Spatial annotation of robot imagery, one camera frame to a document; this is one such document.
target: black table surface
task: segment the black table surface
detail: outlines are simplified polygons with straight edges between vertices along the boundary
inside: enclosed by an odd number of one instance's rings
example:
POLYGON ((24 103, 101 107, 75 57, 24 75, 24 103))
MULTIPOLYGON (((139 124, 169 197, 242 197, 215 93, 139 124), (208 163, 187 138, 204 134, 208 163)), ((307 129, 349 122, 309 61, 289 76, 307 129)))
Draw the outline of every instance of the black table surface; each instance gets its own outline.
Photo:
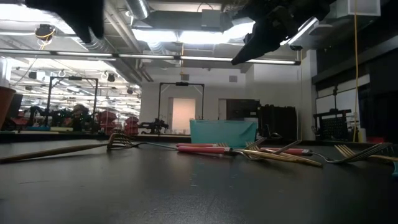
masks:
MULTIPOLYGON (((0 156, 97 142, 1 144, 0 156)), ((0 165, 0 223, 396 223, 392 171, 102 147, 0 165)))

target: teal container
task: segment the teal container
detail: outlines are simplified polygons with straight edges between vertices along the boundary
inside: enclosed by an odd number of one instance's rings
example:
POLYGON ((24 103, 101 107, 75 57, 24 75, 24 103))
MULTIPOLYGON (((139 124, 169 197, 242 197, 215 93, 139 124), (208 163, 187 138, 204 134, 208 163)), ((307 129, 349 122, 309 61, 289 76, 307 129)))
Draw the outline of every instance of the teal container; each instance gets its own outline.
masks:
POLYGON ((226 143, 229 147, 243 148, 256 139, 254 121, 190 120, 192 143, 226 143))

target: doorway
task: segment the doorway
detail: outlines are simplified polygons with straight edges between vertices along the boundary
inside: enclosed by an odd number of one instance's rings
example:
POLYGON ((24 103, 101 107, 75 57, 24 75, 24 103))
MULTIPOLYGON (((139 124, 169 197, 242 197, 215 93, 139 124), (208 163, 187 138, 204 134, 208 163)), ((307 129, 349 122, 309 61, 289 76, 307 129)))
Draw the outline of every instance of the doorway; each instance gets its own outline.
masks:
POLYGON ((169 124, 172 134, 191 134, 190 120, 195 119, 196 99, 169 98, 169 124))

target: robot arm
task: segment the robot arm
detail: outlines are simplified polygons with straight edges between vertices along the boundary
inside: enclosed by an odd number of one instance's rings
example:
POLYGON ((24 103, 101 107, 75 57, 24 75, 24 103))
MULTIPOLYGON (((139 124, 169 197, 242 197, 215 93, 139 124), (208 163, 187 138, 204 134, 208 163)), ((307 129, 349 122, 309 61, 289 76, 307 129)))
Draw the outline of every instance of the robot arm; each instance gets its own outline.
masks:
POLYGON ((297 34, 311 17, 319 21, 330 12, 336 0, 250 0, 234 17, 249 17, 256 23, 247 34, 245 45, 232 60, 233 65, 275 51, 283 40, 297 34))

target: light fixture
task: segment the light fixture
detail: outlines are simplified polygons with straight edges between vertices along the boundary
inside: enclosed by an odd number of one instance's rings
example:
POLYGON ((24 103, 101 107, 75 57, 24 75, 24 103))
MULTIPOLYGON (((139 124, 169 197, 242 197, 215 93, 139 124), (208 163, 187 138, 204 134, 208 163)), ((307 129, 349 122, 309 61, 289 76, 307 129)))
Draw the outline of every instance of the light fixture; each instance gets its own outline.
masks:
POLYGON ((1 49, 0 53, 4 54, 27 54, 27 55, 50 55, 48 50, 17 50, 17 49, 1 49))
POLYGON ((310 19, 310 22, 307 25, 305 25, 304 27, 302 25, 301 29, 298 28, 298 33, 296 35, 294 35, 294 37, 292 37, 287 43, 289 45, 293 44, 298 38, 300 38, 305 33, 305 31, 307 31, 309 28, 311 28, 311 26, 314 25, 316 22, 318 22, 317 18, 314 17, 314 18, 310 19))
MULTIPOLYGON (((181 56, 182 60, 199 60, 209 62, 230 62, 231 58, 216 58, 216 57, 196 57, 196 56, 181 56)), ((268 59, 252 59, 246 63, 264 63, 264 64, 276 64, 276 65, 295 65, 296 62, 289 60, 268 60, 268 59)))
POLYGON ((64 56, 112 57, 112 54, 106 54, 106 53, 57 52, 57 54, 64 56))
POLYGON ((227 36, 220 32, 184 31, 179 41, 185 44, 220 44, 228 42, 227 36))
POLYGON ((138 55, 138 54, 119 54, 121 58, 141 58, 141 59, 162 59, 173 60, 174 56, 171 55, 138 55))
POLYGON ((67 90, 68 90, 68 91, 72 91, 72 92, 74 92, 74 93, 80 92, 80 89, 75 88, 75 87, 67 87, 67 90))
MULTIPOLYGON (((0 53, 8 52, 8 49, 0 49, 0 53)), ((12 50, 15 53, 22 52, 37 52, 30 50, 12 50)), ((64 55, 75 54, 76 52, 64 52, 64 55)), ((198 61, 209 61, 209 62, 230 62, 231 58, 222 58, 222 57, 196 57, 196 56, 183 56, 183 55, 145 55, 145 54, 113 54, 115 58, 139 58, 139 59, 161 59, 161 60, 198 60, 198 61)), ((246 63, 262 63, 262 64, 273 64, 273 65, 300 65, 300 61, 296 60, 269 60, 269 59, 254 59, 248 60, 246 63)), ((68 77, 69 80, 81 80, 82 77, 68 77)))
POLYGON ((174 31, 170 30, 138 30, 133 29, 132 32, 136 36, 137 40, 145 42, 175 42, 177 36, 174 31))

